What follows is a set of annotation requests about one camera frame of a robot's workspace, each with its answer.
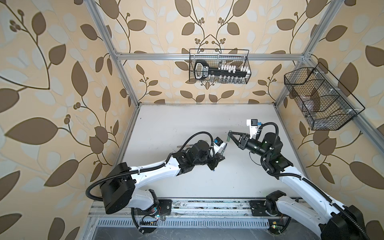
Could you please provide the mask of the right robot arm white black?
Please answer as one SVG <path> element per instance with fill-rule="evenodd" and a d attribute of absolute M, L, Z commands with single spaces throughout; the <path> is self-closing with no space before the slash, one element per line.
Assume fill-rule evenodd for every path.
<path fill-rule="evenodd" d="M 307 179 L 281 154 L 283 143 L 277 134 L 267 133 L 262 141 L 246 133 L 229 132 L 228 136 L 240 149 L 259 155 L 266 173 L 286 184 L 308 204 L 305 207 L 282 191 L 275 191 L 266 198 L 270 215 L 287 215 L 322 240 L 369 239 L 362 212 L 353 205 L 347 207 Z"/>

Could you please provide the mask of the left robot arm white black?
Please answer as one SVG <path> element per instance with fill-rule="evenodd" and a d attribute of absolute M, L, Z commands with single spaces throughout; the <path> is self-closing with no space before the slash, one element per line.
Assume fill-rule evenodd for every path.
<path fill-rule="evenodd" d="M 213 146 L 200 140 L 186 150 L 169 154 L 163 162 L 132 168 L 127 163 L 118 164 L 100 184 L 106 214 L 114 214 L 125 207 L 154 213 L 159 200 L 154 190 L 143 191 L 142 187 L 189 173 L 196 166 L 206 165 L 213 171 L 225 159 L 226 146 L 220 138 L 214 139 Z"/>

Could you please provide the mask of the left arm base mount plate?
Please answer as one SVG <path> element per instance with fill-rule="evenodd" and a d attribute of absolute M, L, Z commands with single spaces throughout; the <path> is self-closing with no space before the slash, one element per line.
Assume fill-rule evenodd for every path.
<path fill-rule="evenodd" d="M 173 201 L 170 199 L 160 199 L 158 202 L 155 202 L 148 210 L 135 209 L 134 213 L 139 216 L 169 216 L 172 211 Z"/>

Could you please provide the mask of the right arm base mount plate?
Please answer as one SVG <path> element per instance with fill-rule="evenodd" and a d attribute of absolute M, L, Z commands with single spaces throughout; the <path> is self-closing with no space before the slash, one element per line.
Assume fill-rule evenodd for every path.
<path fill-rule="evenodd" d="M 282 215 L 278 210 L 272 209 L 266 200 L 251 200 L 249 205 L 253 217 L 280 217 Z"/>

